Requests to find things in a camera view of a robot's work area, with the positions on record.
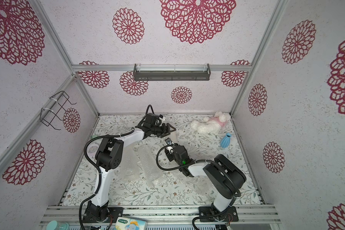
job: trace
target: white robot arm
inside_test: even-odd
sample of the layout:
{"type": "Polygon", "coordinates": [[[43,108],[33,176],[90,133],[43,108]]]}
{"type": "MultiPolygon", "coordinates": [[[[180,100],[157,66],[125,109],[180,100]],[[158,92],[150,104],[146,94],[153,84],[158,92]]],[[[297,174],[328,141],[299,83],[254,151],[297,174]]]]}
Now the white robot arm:
{"type": "MultiPolygon", "coordinates": [[[[107,220],[108,191],[113,171],[121,162],[123,148],[151,135],[163,138],[170,135],[171,132],[176,131],[173,126],[169,123],[165,124],[163,121],[164,117],[162,115],[155,115],[152,110],[152,113],[146,112],[146,115],[135,127],[134,131],[120,136],[98,137],[103,139],[95,156],[96,164],[91,162],[85,151],[86,159],[97,167],[97,171],[99,172],[96,179],[94,194],[84,200],[80,206],[81,210],[83,203],[88,201],[85,210],[85,216],[87,216],[87,218],[91,218],[96,222],[104,222],[107,220]]],[[[158,167],[166,171],[178,169],[185,176],[189,177],[208,176],[213,185],[217,188],[218,194],[211,208],[205,213],[214,215],[217,220],[223,219],[222,214],[225,212],[226,208],[234,202],[236,197],[240,196],[239,188],[246,181],[244,173],[221,154],[217,155],[214,160],[193,160],[189,158],[184,146],[173,143],[170,138],[167,138],[165,142],[167,145],[161,148],[156,156],[158,167]],[[179,166],[175,168],[161,167],[158,163],[158,156],[162,150],[165,150],[165,154],[169,161],[174,160],[179,166]]],[[[83,228],[81,211],[79,218],[83,228]]]]}

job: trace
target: cable clip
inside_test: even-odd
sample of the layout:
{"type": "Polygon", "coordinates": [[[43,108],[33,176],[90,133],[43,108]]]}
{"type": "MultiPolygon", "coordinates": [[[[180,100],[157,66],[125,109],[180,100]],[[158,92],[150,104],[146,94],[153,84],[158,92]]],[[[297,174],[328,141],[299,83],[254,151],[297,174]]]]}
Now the cable clip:
{"type": "Polygon", "coordinates": [[[42,108],[42,109],[47,109],[47,110],[50,110],[51,112],[54,112],[52,109],[49,109],[49,108],[42,108]]]}

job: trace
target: metal rail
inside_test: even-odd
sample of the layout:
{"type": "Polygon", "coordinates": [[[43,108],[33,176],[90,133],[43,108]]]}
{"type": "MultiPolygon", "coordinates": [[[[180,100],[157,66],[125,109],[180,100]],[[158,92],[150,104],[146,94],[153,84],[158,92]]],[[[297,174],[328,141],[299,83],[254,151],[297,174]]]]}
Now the metal rail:
{"type": "Polygon", "coordinates": [[[278,0],[275,10],[272,13],[272,16],[270,18],[270,21],[267,25],[267,28],[263,34],[262,40],[258,46],[258,49],[256,51],[256,54],[254,55],[253,61],[252,61],[252,69],[249,71],[247,76],[244,78],[244,81],[242,83],[242,86],[240,87],[240,91],[238,96],[235,99],[235,102],[231,108],[231,116],[234,117],[239,105],[241,104],[244,95],[246,94],[248,87],[252,81],[253,75],[255,71],[257,70],[262,58],[264,57],[265,50],[267,49],[271,38],[273,37],[273,34],[277,28],[277,25],[281,19],[281,16],[284,13],[286,4],[288,0],[278,0]]]}
{"type": "MultiPolygon", "coordinates": [[[[39,0],[28,0],[29,4],[31,5],[32,9],[36,13],[38,19],[41,22],[41,25],[43,26],[44,30],[46,31],[47,35],[49,36],[51,42],[54,44],[57,52],[59,53],[61,60],[63,61],[64,65],[66,66],[67,70],[71,74],[75,74],[73,68],[72,68],[72,61],[64,48],[64,45],[62,44],[58,34],[56,33],[55,28],[53,27],[50,19],[48,18],[45,9],[43,8],[42,4],[39,0]]],[[[93,100],[91,99],[91,96],[88,94],[88,91],[83,85],[83,82],[77,83],[80,87],[80,91],[89,104],[89,107],[92,109],[93,113],[98,116],[98,110],[96,108],[96,105],[94,104],[93,100]]]]}
{"type": "MultiPolygon", "coordinates": [[[[128,65],[72,65],[74,71],[133,71],[128,65]]],[[[211,71],[250,71],[250,65],[211,65],[211,71]]],[[[138,65],[137,71],[207,71],[207,65],[138,65]]]]}
{"type": "MultiPolygon", "coordinates": [[[[70,75],[67,80],[58,88],[56,92],[66,90],[70,83],[74,80],[74,76],[70,75]]],[[[61,95],[55,96],[55,99],[59,99],[61,95]]],[[[55,100],[49,99],[42,108],[51,108],[56,103],[55,100]]],[[[43,116],[45,117],[49,111],[43,111],[43,116]]],[[[27,124],[26,127],[19,133],[19,135],[11,142],[8,148],[0,156],[0,174],[6,170],[6,166],[13,161],[15,156],[23,148],[23,146],[28,142],[29,138],[34,134],[38,127],[42,124],[40,121],[41,109],[36,113],[32,120],[27,124]]]]}
{"type": "MultiPolygon", "coordinates": [[[[145,220],[148,224],[191,224],[198,216],[198,207],[202,205],[166,205],[166,206],[109,206],[123,207],[123,216],[145,220]]],[[[280,218],[274,205],[235,205],[239,222],[233,224],[279,224],[280,218]]],[[[49,206],[40,225],[46,225],[52,220],[78,225],[79,206],[49,206]]],[[[197,224],[218,224],[219,222],[199,222],[197,224]]]]}
{"type": "Polygon", "coordinates": [[[256,189],[258,190],[259,195],[258,195],[258,194],[257,194],[257,195],[258,195],[258,197],[260,197],[260,199],[262,200],[262,202],[263,202],[264,204],[266,204],[266,203],[267,203],[267,202],[266,202],[266,198],[263,196],[262,188],[261,188],[261,186],[259,185],[259,183],[257,182],[257,179],[256,179],[255,174],[254,174],[254,172],[253,172],[252,166],[251,166],[251,164],[250,164],[250,162],[249,162],[249,160],[248,160],[248,155],[246,154],[246,150],[245,150],[245,148],[244,148],[243,142],[242,142],[242,140],[241,140],[241,137],[240,137],[240,135],[239,135],[239,132],[238,132],[238,130],[237,130],[237,127],[235,126],[234,119],[231,118],[230,121],[231,121],[231,124],[232,124],[232,128],[233,128],[233,130],[234,130],[234,133],[235,133],[235,137],[236,137],[237,140],[238,140],[238,144],[239,144],[239,146],[240,146],[240,150],[242,151],[242,154],[243,154],[243,157],[244,157],[246,166],[247,166],[247,168],[248,168],[249,174],[250,174],[250,176],[251,176],[251,178],[252,178],[254,187],[256,187],[256,189]]]}

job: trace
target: floral tablecloth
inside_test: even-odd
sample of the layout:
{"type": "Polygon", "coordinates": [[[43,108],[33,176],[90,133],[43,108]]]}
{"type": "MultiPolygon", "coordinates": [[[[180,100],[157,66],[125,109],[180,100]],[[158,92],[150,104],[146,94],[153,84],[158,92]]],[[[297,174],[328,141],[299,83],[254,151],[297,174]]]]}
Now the floral tablecloth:
{"type": "MultiPolygon", "coordinates": [[[[231,123],[228,122],[218,135],[198,134],[190,129],[189,123],[192,120],[202,121],[205,116],[168,115],[167,119],[177,129],[178,143],[186,146],[188,154],[199,153],[199,156],[205,156],[205,159],[213,159],[217,154],[223,154],[245,173],[246,182],[240,189],[242,197],[234,204],[260,204],[231,123]],[[229,147],[223,149],[220,147],[220,141],[228,132],[232,134],[231,142],[229,147]]],[[[101,116],[94,134],[101,136],[128,132],[142,117],[142,115],[101,116]]],[[[136,156],[138,156],[138,148],[145,144],[150,146],[155,156],[165,142],[163,138],[157,137],[141,140],[134,146],[136,156]]],[[[165,154],[159,158],[162,166],[168,165],[165,154]]],[[[203,194],[187,188],[186,184],[179,180],[181,177],[176,177],[176,173],[179,173],[177,170],[163,171],[165,178],[163,182],[151,186],[151,183],[147,183],[148,176],[145,175],[139,158],[137,165],[140,168],[140,177],[135,181],[128,181],[121,176],[122,166],[116,168],[109,190],[109,205],[209,205],[216,197],[217,190],[213,185],[209,185],[203,194]]],[[[95,181],[96,169],[83,157],[63,205],[79,205],[92,194],[95,181]]]]}

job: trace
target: stuffed toy dog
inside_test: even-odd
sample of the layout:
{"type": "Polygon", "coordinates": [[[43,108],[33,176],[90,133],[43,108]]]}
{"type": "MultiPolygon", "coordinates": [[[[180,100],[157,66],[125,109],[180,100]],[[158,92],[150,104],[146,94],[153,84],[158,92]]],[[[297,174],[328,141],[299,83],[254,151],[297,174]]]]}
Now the stuffed toy dog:
{"type": "Polygon", "coordinates": [[[225,127],[226,123],[230,120],[230,114],[216,112],[215,116],[209,118],[203,118],[205,123],[198,122],[196,120],[191,122],[191,129],[197,130],[200,134],[213,133],[218,134],[221,128],[225,127]]]}

